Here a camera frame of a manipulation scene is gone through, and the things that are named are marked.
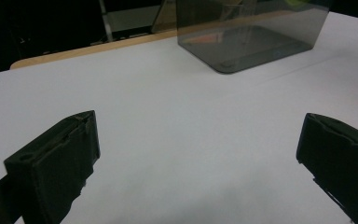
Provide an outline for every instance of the wooden table edge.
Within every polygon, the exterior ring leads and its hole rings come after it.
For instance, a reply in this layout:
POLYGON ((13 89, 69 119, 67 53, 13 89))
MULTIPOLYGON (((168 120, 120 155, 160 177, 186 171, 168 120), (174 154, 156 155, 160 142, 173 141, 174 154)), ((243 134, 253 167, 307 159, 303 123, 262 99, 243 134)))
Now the wooden table edge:
POLYGON ((86 48, 82 48, 82 49, 67 50, 67 51, 63 51, 63 52, 58 52, 58 53, 53 53, 53 54, 19 60, 17 62, 14 62, 10 66, 10 69, 22 68, 22 67, 26 67, 26 66, 40 64, 40 63, 50 63, 50 62, 54 62, 54 61, 58 61, 58 60, 62 60, 62 59, 74 58, 74 57, 88 55, 88 54, 92 54, 92 53, 98 53, 98 52, 102 52, 102 51, 106 51, 106 50, 110 50, 110 49, 125 48, 125 47, 132 46, 132 45, 143 44, 143 43, 166 39, 166 38, 170 38, 170 37, 174 37, 174 36, 177 36, 176 30, 159 33, 159 34, 134 37, 134 38, 120 40, 120 41, 111 42, 111 43, 107 43, 107 44, 86 47, 86 48))

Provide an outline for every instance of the white table surface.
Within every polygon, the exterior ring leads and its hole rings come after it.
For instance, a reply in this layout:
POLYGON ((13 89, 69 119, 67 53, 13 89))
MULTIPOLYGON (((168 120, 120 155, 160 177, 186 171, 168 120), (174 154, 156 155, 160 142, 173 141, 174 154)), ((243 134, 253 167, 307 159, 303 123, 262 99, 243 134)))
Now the white table surface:
POLYGON ((358 19, 330 13, 313 50, 230 76, 176 38, 0 73, 0 178, 91 109, 102 156, 62 223, 350 223, 296 147, 307 112, 358 128, 358 19))

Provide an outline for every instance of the transparent plastic box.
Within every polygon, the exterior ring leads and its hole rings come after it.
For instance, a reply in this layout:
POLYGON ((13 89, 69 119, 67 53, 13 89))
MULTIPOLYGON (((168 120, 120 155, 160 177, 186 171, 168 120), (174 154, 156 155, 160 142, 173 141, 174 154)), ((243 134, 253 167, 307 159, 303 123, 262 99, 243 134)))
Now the transparent plastic box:
POLYGON ((176 0, 178 43, 223 74, 312 49, 333 0, 176 0))

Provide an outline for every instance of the clear container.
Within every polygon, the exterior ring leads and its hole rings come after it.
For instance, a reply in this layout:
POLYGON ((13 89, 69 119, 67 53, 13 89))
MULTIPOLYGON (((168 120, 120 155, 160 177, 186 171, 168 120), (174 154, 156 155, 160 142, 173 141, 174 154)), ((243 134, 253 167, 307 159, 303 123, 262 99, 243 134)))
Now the clear container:
POLYGON ((312 49, 333 0, 176 0, 178 43, 223 74, 312 49))

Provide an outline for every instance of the dark background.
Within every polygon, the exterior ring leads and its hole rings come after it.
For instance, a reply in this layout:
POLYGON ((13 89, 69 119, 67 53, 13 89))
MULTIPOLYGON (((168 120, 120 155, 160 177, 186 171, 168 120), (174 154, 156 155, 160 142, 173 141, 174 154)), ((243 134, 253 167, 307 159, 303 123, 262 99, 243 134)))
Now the dark background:
MULTIPOLYGON (((106 11, 160 2, 104 0, 106 11)), ((358 17, 358 1, 337 0, 331 10, 358 17)), ((98 0, 0 0, 0 72, 21 59, 84 48, 105 38, 98 0)))

